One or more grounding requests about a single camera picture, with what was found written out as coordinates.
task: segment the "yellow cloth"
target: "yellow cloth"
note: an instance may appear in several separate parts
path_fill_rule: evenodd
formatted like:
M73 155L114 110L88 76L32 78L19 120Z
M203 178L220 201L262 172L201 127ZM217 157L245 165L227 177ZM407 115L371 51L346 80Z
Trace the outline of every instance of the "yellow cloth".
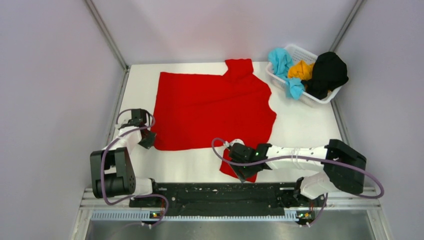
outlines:
M288 70L288 78L300 78L300 80L309 80L312 78L312 68L315 63L311 65L306 64L303 60Z

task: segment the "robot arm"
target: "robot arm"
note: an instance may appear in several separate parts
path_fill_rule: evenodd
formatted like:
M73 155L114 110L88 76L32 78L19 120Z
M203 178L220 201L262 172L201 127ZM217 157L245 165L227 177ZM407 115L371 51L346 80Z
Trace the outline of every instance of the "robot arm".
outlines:
M364 189L364 175L357 171L303 157L313 157L342 162L365 170L366 158L340 140L331 139L329 144L311 148L279 147L269 143L258 144L256 149L245 146L240 140L231 142L229 157L236 163L254 163L260 160L281 156L291 156L276 159L253 166L231 165L235 174L244 182L262 170L299 169L317 172L315 175L301 177L296 182L296 191L301 195L315 199L318 196L343 191L351 194L361 194Z
M115 144L110 146L106 153L104 169L115 168L116 172L104 174L104 186L107 197L118 195L131 195L134 192L140 195L152 193L152 180L148 178L136 178L131 164L130 154L136 145L141 145L149 149L156 138L156 133L147 129L136 130L145 127L150 121L150 114L144 109L132 109L131 119L119 128ZM101 162L105 152L102 150L94 151L90 155L91 184L96 198L102 198L101 187Z

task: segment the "white plastic basket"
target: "white plastic basket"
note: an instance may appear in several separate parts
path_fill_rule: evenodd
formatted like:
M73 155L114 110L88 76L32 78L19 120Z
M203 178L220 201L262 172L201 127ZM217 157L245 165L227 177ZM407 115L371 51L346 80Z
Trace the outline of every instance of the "white plastic basket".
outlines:
M301 60L305 61L307 64L312 64L312 63L315 63L315 61L318 58L317 55L309 51L306 51L305 49L300 48L294 44L289 44L284 49L286 49L287 52L290 54L291 58L293 59L293 63L295 65L298 64L298 62L300 62ZM282 90L286 88L287 86L286 81L274 75L272 63L268 63L265 71L268 75L271 76L272 84L274 84L276 87ZM331 101L331 99L333 99L336 96L336 94L339 92L341 87L342 86L339 86L338 88L334 89L334 91L329 92L327 97L325 97L324 99L318 99L310 95L306 91L304 91L302 93L302 96L300 96L299 100L312 107L318 106L320 104L328 104Z

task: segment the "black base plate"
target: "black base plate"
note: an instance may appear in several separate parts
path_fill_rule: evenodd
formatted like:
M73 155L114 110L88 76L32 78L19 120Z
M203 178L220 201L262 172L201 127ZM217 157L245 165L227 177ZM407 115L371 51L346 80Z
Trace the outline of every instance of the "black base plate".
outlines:
M167 216L281 216L284 208L320 207L320 197L294 197L295 183L155 183L153 193L169 200ZM158 197L136 198L131 208L160 208Z

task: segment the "white table surface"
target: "white table surface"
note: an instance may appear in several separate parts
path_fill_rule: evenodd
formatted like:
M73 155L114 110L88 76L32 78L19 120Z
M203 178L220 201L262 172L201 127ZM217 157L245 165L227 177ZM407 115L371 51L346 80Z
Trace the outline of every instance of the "white table surface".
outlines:
M312 108L300 101L286 98L282 90L271 84L265 73L267 64L254 62L253 68L254 74L269 85L272 92L269 106L277 113L268 142L281 147L310 148L326 145L329 139L341 139L331 105ZM132 65L120 110L141 108L153 113L160 72L222 75L226 71L224 62ZM122 114L119 122L130 116L129 112ZM218 147L217 150L222 153L224 147ZM219 171L221 161L211 148L159 151L154 147L147 150L136 146L130 157L137 177L153 178L157 182L240 182ZM256 182L293 182L313 173L294 169L263 170L258 173Z

